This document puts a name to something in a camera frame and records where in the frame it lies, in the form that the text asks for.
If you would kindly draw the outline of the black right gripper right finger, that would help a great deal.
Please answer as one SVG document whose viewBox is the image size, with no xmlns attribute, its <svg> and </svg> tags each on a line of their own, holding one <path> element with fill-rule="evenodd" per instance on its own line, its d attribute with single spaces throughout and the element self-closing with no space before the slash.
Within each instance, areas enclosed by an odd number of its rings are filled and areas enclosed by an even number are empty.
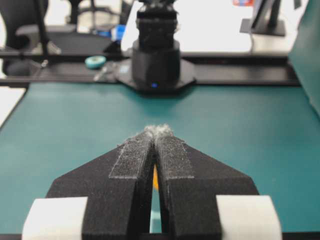
<svg viewBox="0 0 320 240">
<path fill-rule="evenodd" d="M 155 138 L 162 229 L 172 240 L 280 240 L 270 196 L 252 178 L 172 134 Z"/>
</svg>

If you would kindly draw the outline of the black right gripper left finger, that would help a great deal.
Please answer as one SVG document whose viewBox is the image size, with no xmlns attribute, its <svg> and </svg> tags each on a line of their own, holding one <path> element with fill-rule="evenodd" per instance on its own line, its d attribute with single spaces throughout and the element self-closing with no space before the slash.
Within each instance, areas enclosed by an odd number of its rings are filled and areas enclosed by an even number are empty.
<svg viewBox="0 0 320 240">
<path fill-rule="evenodd" d="M 34 200 L 24 240 L 129 240 L 150 228 L 153 139 L 135 136 L 56 178 Z"/>
</svg>

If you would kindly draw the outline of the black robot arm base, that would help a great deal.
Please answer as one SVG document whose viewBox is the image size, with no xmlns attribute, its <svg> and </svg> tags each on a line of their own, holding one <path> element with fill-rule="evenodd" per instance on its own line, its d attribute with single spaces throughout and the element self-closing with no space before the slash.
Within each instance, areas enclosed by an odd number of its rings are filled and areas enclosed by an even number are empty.
<svg viewBox="0 0 320 240">
<path fill-rule="evenodd" d="M 139 92 L 167 94 L 194 83 L 195 66 L 181 58 L 174 39 L 178 20 L 172 0 L 144 0 L 136 13 L 138 38 L 131 57 L 119 62 L 117 81 Z"/>
</svg>

